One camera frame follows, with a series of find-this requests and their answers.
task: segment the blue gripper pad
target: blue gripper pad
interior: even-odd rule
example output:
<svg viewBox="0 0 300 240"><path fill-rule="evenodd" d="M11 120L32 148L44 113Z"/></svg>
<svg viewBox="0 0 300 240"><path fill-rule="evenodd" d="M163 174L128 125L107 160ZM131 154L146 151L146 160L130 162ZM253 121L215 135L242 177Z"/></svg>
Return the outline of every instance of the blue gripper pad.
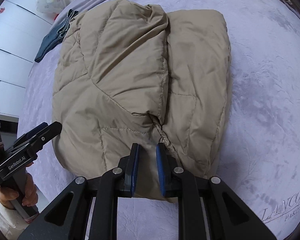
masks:
<svg viewBox="0 0 300 240"><path fill-rule="evenodd" d="M46 128L48 124L46 122L43 122L42 124L39 124L37 127L33 128L31 131L26 133L26 140L29 140L32 136Z"/></svg>
<svg viewBox="0 0 300 240"><path fill-rule="evenodd" d="M138 175L138 166L139 166L139 151L140 145L137 145L136 155L134 157L132 176L131 176L131 195L133 196L136 191L137 186L137 175Z"/></svg>
<svg viewBox="0 0 300 240"><path fill-rule="evenodd" d="M160 191L161 195L166 195L166 188L165 188L165 175L163 170L163 164L162 164L162 156L159 144L156 147L156 158L157 158L157 169L158 169L158 175L159 175L159 184L160 184Z"/></svg>

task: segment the white cabinet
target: white cabinet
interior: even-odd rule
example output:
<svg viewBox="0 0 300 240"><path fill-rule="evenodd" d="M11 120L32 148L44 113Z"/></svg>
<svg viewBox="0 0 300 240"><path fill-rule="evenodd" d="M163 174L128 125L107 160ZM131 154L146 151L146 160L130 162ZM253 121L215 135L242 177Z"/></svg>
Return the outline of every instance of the white cabinet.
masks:
<svg viewBox="0 0 300 240"><path fill-rule="evenodd" d="M0 6L0 49L34 62L51 24L33 13L4 1Z"/></svg>
<svg viewBox="0 0 300 240"><path fill-rule="evenodd" d="M21 114L34 58L51 24L9 1L0 6L0 114Z"/></svg>
<svg viewBox="0 0 300 240"><path fill-rule="evenodd" d="M0 114L19 117L26 89L0 81Z"/></svg>
<svg viewBox="0 0 300 240"><path fill-rule="evenodd" d="M33 63L0 50L0 80L25 88Z"/></svg>
<svg viewBox="0 0 300 240"><path fill-rule="evenodd" d="M5 0L0 6L0 114L15 120L34 58L54 22L55 15L38 12L36 2Z"/></svg>

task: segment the lavender bed sheet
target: lavender bed sheet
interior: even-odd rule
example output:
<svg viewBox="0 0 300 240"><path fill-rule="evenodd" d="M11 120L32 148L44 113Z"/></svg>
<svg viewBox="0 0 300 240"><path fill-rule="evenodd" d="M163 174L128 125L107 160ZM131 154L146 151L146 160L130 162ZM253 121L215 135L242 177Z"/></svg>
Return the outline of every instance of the lavender bed sheet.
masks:
<svg viewBox="0 0 300 240"><path fill-rule="evenodd" d="M131 1L160 4L166 12L215 9L224 15L232 47L233 97L218 175L278 240L284 239L300 222L300 19L279 0ZM83 10L94 3L85 7L84 0L75 0L70 5ZM51 123L60 48L33 66L18 135ZM51 142L28 171L49 201L75 178L58 163ZM176 205L120 199L118 239L178 239L177 219Z"/></svg>

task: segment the silver screw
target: silver screw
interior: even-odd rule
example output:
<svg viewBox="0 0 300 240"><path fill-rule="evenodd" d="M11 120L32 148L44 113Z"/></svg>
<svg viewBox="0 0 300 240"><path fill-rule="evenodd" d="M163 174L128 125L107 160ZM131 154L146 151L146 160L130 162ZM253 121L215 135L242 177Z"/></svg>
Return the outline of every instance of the silver screw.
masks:
<svg viewBox="0 0 300 240"><path fill-rule="evenodd" d="M221 182L221 179L218 178L218 177L212 177L212 178L211 178L211 182L212 182L213 184L219 184L219 183Z"/></svg>
<svg viewBox="0 0 300 240"><path fill-rule="evenodd" d="M112 170L112 172L113 172L114 174L120 174L120 173L122 172L122 169L121 169L121 168L114 168L114 169Z"/></svg>
<svg viewBox="0 0 300 240"><path fill-rule="evenodd" d="M75 179L75 182L76 182L76 184L82 184L82 183L84 183L84 177L77 177Z"/></svg>
<svg viewBox="0 0 300 240"><path fill-rule="evenodd" d="M175 168L173 169L173 171L174 171L175 173L177 173L177 174L180 174L180 173L183 173L183 168L181 168L181 167L175 167Z"/></svg>

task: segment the jacket sleeve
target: jacket sleeve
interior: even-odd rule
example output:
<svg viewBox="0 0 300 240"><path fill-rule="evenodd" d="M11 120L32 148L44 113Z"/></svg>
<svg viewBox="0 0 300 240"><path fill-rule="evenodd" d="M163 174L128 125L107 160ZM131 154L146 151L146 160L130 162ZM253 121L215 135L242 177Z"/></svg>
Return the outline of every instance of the jacket sleeve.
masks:
<svg viewBox="0 0 300 240"><path fill-rule="evenodd" d="M16 210L8 209L0 203L0 231L8 240L16 240L27 226Z"/></svg>

